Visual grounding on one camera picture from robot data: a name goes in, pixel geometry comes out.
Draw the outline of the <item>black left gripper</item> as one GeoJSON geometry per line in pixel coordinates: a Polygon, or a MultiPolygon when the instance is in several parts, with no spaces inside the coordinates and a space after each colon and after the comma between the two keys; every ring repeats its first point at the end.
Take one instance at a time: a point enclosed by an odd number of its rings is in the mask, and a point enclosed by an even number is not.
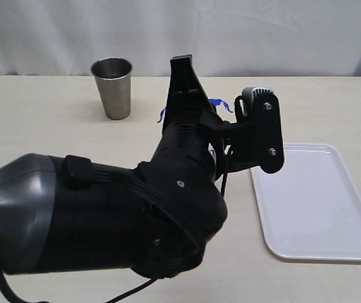
{"type": "Polygon", "coordinates": [[[165,111],[161,118],[162,137],[149,162],[145,182],[155,189],[178,187],[216,188],[223,172],[224,139],[201,125],[223,125],[208,100],[192,64],[192,55],[170,60],[170,81],[165,111]]]}

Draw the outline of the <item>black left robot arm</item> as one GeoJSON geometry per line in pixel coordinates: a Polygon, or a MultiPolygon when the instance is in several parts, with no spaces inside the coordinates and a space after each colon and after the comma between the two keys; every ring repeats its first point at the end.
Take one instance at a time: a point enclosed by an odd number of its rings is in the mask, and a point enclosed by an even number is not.
{"type": "Polygon", "coordinates": [[[0,168],[0,270],[9,275],[130,268],[148,278],[197,267],[227,207],[215,186],[221,122],[190,55],[170,61],[162,137],[133,169],[26,154],[0,168]]]}

